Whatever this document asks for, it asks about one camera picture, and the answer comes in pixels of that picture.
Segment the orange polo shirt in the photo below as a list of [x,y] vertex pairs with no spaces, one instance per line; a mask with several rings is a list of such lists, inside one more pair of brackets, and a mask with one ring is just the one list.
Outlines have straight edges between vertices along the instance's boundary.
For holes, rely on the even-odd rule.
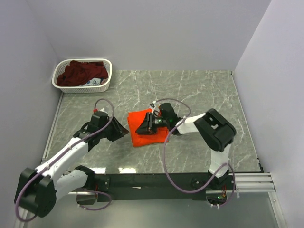
[[138,112],[130,112],[128,114],[127,121],[130,128],[132,144],[135,148],[165,142],[169,132],[166,127],[158,128],[156,134],[152,135],[139,135],[135,132],[144,121],[146,113],[151,112],[151,109],[146,109]]

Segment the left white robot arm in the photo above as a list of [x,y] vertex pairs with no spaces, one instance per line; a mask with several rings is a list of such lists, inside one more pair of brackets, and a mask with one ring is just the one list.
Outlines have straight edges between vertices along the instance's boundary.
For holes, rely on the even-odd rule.
[[96,191],[95,172],[85,166],[67,169],[89,153],[101,139],[114,142],[129,131],[114,116],[96,111],[91,120],[56,155],[35,169],[26,168],[19,177],[14,199],[15,209],[24,208],[38,217],[45,217],[55,203],[73,190]]

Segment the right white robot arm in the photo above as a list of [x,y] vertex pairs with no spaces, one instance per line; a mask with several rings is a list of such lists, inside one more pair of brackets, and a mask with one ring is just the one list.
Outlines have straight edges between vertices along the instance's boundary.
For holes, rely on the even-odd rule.
[[205,143],[211,149],[211,163],[207,184],[215,190],[226,184],[228,178],[228,155],[231,144],[237,133],[234,126],[228,122],[217,110],[193,117],[178,117],[170,103],[163,103],[159,107],[154,101],[150,105],[151,111],[145,114],[141,124],[135,128],[136,135],[157,135],[158,131],[168,132],[163,140],[167,143],[170,134],[184,135],[200,133]]

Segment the white printed shirt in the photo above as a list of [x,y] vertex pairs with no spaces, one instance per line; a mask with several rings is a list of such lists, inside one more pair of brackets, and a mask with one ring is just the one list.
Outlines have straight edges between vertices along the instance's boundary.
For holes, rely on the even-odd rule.
[[108,79],[104,79],[104,78],[92,78],[91,80],[87,81],[85,84],[81,85],[81,86],[100,86],[105,84],[108,81]]

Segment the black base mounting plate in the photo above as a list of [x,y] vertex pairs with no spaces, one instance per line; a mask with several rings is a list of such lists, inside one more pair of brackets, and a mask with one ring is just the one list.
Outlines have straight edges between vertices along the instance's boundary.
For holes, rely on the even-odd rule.
[[[184,190],[196,190],[210,178],[206,172],[172,173],[170,178]],[[206,190],[198,193],[183,193],[177,190],[164,173],[153,174],[95,174],[98,190],[112,197],[112,200],[204,200]]]

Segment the dark red shirt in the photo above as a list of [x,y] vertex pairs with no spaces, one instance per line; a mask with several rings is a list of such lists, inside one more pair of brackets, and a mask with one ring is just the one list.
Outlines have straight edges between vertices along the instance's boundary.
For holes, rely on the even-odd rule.
[[60,87],[79,87],[92,78],[109,78],[102,61],[79,62],[72,60],[65,66],[64,72],[58,76],[56,85]]

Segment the white plastic laundry basket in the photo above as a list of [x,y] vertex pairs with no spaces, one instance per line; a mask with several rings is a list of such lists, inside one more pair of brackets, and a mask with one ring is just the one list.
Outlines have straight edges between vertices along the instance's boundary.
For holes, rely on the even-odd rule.
[[[76,87],[76,86],[74,86],[74,87],[60,87],[60,86],[57,86],[56,81],[57,81],[58,76],[64,72],[65,66],[67,66],[72,60],[79,61],[79,62],[102,61],[104,63],[104,66],[105,66],[108,74],[109,74],[108,81],[105,84],[99,85],[99,86],[87,86],[87,87],[85,87],[85,86],[79,86],[79,87]],[[111,77],[112,77],[112,71],[113,71],[112,62],[108,59],[104,59],[104,58],[67,59],[67,60],[61,61],[56,66],[55,71],[53,73],[53,77],[52,77],[52,84],[53,84],[54,87],[60,89],[64,93],[68,93],[68,94],[72,94],[72,93],[76,93],[76,94],[100,93],[100,92],[106,91],[109,88]]]

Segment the aluminium rail frame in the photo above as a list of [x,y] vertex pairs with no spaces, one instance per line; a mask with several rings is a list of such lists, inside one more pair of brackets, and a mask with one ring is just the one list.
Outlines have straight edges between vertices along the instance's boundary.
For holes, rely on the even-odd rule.
[[[177,190],[183,193],[198,193],[208,187],[210,184],[207,182],[196,190],[184,190],[178,187],[174,181],[170,178],[170,174],[166,175],[172,186],[174,186]],[[284,219],[282,209],[278,201],[275,200],[274,194],[276,192],[275,185],[273,183],[272,177],[269,173],[263,172],[244,172],[244,173],[228,173],[227,182],[223,186],[212,186],[210,185],[211,190],[206,190],[206,197],[204,200],[208,201],[212,207],[221,208],[226,203],[228,203],[229,198],[227,197],[228,193],[233,193],[238,196],[240,193],[251,193],[251,192],[266,192],[268,193],[271,205],[274,211],[275,218],[277,220],[278,226],[281,228],[286,227],[286,221]],[[113,200],[112,197],[98,190],[98,186],[96,186],[96,191],[88,191],[83,188],[73,190],[68,194],[77,194],[84,195],[89,194],[94,197],[94,199],[98,202],[105,202],[106,204],[110,204]],[[30,222],[30,218],[28,217],[29,211],[24,208],[16,209],[17,219],[15,222],[15,227],[23,227],[25,223]]]

